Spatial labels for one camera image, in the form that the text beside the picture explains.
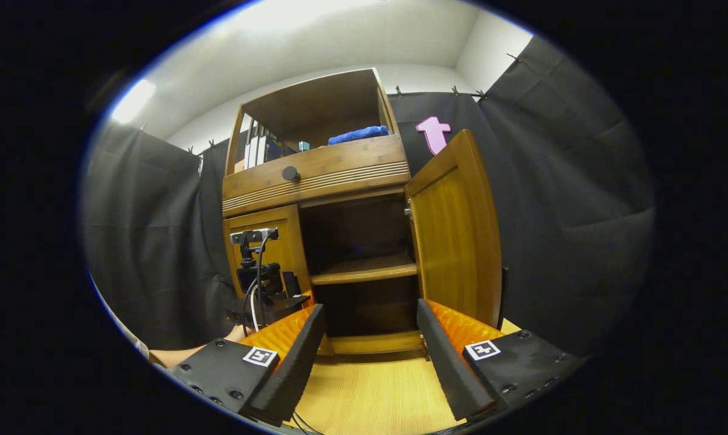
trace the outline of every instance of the wooden tabletop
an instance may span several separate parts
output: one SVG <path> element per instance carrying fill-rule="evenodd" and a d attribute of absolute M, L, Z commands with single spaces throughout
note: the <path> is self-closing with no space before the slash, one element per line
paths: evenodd
<path fill-rule="evenodd" d="M 297 413 L 325 435 L 418 435 L 465 422 L 419 352 L 317 357 Z"/>

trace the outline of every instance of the black curtain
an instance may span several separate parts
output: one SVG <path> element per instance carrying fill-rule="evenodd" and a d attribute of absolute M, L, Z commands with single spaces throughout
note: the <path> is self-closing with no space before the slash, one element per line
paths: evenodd
<path fill-rule="evenodd" d="M 92 141 L 80 202 L 85 256 L 104 300 L 150 349 L 189 349 L 234 326 L 221 199 L 212 199 L 221 198 L 222 148 L 204 153 L 198 174 L 197 156 L 133 127 L 112 124 Z"/>
<path fill-rule="evenodd" d="M 468 94 L 388 96 L 411 174 L 433 154 L 429 116 L 474 134 L 497 209 L 502 317 L 588 355 L 643 283 L 651 181 L 632 127 L 574 61 L 534 37 L 478 103 Z"/>

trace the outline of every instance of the pink cutout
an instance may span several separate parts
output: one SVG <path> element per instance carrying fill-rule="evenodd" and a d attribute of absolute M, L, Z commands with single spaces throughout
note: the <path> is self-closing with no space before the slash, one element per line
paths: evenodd
<path fill-rule="evenodd" d="M 425 121 L 417 124 L 418 132 L 425 133 L 425 140 L 428 141 L 428 149 L 436 156 L 439 151 L 447 146 L 447 140 L 444 139 L 444 132 L 449 132 L 449 124 L 442 124 L 436 116 L 425 119 Z"/>

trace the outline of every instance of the cabinet door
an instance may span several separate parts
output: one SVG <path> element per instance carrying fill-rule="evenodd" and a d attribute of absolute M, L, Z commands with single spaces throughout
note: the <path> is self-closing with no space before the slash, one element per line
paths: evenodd
<path fill-rule="evenodd" d="M 422 296 L 496 327 L 501 242 L 477 143 L 463 130 L 405 186 Z"/>
<path fill-rule="evenodd" d="M 240 246 L 232 245 L 229 234 L 245 230 L 256 230 L 259 228 L 278 228 L 279 240 L 270 240 L 265 246 L 262 256 L 262 264 L 276 262 L 280 264 L 281 279 L 283 271 L 290 270 L 297 275 L 300 283 L 300 290 L 306 292 L 311 289 L 311 281 L 308 276 L 308 264 L 305 261 L 305 251 L 302 245 L 302 232 L 300 231 L 300 215 L 296 205 L 273 208 L 258 213 L 246 214 L 244 216 L 232 217 L 224 221 L 224 237 L 227 246 L 227 259 L 229 269 L 232 272 L 234 287 L 237 296 L 243 297 L 243 289 L 237 281 L 237 268 L 240 267 Z M 259 246 L 259 243 L 251 243 L 250 246 Z"/>

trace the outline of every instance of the black knob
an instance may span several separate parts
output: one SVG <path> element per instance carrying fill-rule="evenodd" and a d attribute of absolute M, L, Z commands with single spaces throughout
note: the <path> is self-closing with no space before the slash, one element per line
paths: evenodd
<path fill-rule="evenodd" d="M 294 166 L 286 166 L 283 170 L 283 179 L 285 181 L 299 181 L 300 173 L 297 172 L 297 168 Z"/>

